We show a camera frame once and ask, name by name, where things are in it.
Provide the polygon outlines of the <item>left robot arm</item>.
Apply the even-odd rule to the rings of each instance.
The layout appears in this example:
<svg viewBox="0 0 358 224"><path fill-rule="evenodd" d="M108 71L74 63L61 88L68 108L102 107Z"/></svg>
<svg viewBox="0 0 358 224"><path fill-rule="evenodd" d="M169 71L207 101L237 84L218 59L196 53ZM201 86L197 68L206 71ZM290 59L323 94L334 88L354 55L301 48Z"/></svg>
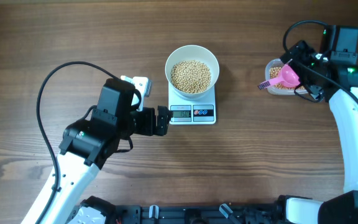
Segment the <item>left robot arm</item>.
<svg viewBox="0 0 358 224"><path fill-rule="evenodd" d="M90 119L81 118L64 130L58 170L49 175L24 223L65 223L106 160L120 152L120 141L130 141L132 134L166 135L172 112L165 106L139 111L139 105L132 104L134 96L140 92L133 84L106 80Z"/></svg>

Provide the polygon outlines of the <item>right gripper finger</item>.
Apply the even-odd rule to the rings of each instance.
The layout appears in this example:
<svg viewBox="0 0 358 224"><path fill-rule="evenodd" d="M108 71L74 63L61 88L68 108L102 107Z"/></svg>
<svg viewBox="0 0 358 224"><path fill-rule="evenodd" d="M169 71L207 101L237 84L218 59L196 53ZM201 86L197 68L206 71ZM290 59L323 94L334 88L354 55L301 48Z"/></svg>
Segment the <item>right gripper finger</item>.
<svg viewBox="0 0 358 224"><path fill-rule="evenodd" d="M288 51L286 51L280 60L282 63L288 63L290 60L295 60L303 65L311 65L316 60L316 51L304 40L300 40Z"/></svg>
<svg viewBox="0 0 358 224"><path fill-rule="evenodd" d="M312 103L319 103L324 99L324 90L322 87L318 85L303 85L305 90L308 92L308 96L304 96L303 98Z"/></svg>

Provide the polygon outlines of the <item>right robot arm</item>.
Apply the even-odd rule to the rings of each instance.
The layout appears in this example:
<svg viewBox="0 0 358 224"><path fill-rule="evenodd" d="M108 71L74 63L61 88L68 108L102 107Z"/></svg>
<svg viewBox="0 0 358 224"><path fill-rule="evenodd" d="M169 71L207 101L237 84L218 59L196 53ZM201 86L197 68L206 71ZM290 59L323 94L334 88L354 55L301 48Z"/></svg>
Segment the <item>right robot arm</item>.
<svg viewBox="0 0 358 224"><path fill-rule="evenodd" d="M344 161L343 194L325 202L286 196L281 220L287 223L358 223L358 28L319 22L319 51L304 40L284 46L280 57L293 71L293 89L303 87L308 101L325 100L338 128Z"/></svg>

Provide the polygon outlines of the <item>pink plastic measuring scoop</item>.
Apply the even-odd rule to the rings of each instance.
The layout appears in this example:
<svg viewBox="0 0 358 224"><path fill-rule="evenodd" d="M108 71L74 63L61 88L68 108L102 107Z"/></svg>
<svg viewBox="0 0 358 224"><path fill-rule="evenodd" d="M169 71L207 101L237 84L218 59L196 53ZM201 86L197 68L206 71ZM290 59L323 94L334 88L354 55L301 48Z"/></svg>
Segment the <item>pink plastic measuring scoop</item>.
<svg viewBox="0 0 358 224"><path fill-rule="evenodd" d="M300 84L298 75L292 70L289 65L284 65L278 72L275 78L271 78L259 84L258 89L262 90L270 86L281 83L286 88L294 88Z"/></svg>

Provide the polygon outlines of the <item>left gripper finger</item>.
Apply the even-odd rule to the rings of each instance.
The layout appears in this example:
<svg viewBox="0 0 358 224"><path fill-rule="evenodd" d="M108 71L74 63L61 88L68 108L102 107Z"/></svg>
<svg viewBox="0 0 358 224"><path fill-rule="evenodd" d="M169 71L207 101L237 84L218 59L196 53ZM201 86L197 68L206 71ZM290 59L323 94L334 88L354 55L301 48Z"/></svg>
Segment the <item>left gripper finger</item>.
<svg viewBox="0 0 358 224"><path fill-rule="evenodd" d="M167 134L169 122L165 119L158 119L155 134L164 136Z"/></svg>
<svg viewBox="0 0 358 224"><path fill-rule="evenodd" d="M157 106L158 119L165 122L170 122L173 117L173 112L170 111L166 106Z"/></svg>

